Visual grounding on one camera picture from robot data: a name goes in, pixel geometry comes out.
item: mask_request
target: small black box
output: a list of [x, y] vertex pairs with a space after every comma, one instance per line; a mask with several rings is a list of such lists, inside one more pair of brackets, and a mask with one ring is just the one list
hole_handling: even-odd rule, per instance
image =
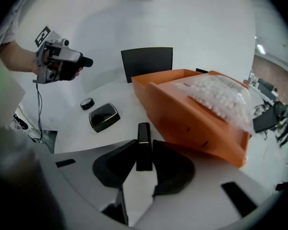
[[89, 114], [90, 124], [97, 133], [120, 120], [120, 115], [111, 104], [105, 104]]

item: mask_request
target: black chair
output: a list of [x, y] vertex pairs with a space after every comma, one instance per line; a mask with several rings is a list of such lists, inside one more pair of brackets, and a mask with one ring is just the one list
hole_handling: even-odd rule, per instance
[[152, 47], [121, 51], [127, 82], [131, 77], [172, 70], [173, 48]]
[[253, 119], [255, 133], [264, 131], [267, 138], [267, 130], [273, 128], [279, 121], [286, 118], [287, 112], [288, 105], [284, 105], [282, 102], [275, 102], [268, 110]]

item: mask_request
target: black holder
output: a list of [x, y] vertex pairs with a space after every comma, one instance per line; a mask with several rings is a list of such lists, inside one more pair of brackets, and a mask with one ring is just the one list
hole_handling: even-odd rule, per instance
[[153, 152], [150, 139], [149, 123], [140, 123], [138, 126], [138, 152], [136, 160], [137, 171], [153, 170]]
[[120, 120], [120, 115], [111, 104], [105, 104], [89, 114], [90, 124], [97, 133]]

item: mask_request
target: white surface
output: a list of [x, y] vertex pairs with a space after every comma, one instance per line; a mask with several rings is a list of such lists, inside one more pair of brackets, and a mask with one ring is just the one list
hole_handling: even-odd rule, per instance
[[261, 96], [258, 94], [257, 91], [255, 91], [253, 88], [249, 88], [251, 100], [252, 100], [252, 108], [264, 104], [263, 99]]
[[278, 183], [288, 182], [288, 144], [279, 147], [275, 133], [268, 130], [251, 137], [246, 164], [241, 168], [249, 177], [262, 185], [269, 194], [276, 193]]
[[[123, 73], [120, 51], [174, 47], [173, 69], [207, 69], [243, 81], [251, 70], [255, 21], [250, 0], [29, 0], [17, 42], [37, 49], [34, 40], [48, 25], [70, 40], [94, 64], [71, 82], [40, 86], [43, 128], [58, 123], [92, 90]], [[37, 118], [31, 73], [15, 73], [26, 90], [25, 112]]]
[[[163, 140], [134, 95], [132, 83], [116, 80], [92, 91], [85, 98], [89, 97], [95, 102], [92, 108], [84, 111], [79, 102], [61, 122], [55, 142], [55, 153], [81, 151], [123, 140], [137, 139], [138, 124], [143, 122], [150, 123], [152, 139]], [[91, 111], [106, 103], [114, 105], [120, 115], [120, 120], [96, 133], [90, 125], [88, 116]]]
[[133, 227], [143, 213], [153, 203], [155, 186], [158, 184], [157, 173], [153, 164], [153, 171], [136, 171], [136, 164], [130, 171], [123, 184], [126, 211], [129, 226]]

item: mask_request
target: orange tray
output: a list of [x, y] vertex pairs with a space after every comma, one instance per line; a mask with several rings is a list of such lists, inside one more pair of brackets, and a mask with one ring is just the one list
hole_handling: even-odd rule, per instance
[[[241, 167], [246, 161], [250, 135], [231, 126], [173, 84], [200, 74], [179, 69], [136, 76], [132, 77], [133, 90], [165, 141], [218, 156]], [[215, 71], [208, 74], [222, 75]]]

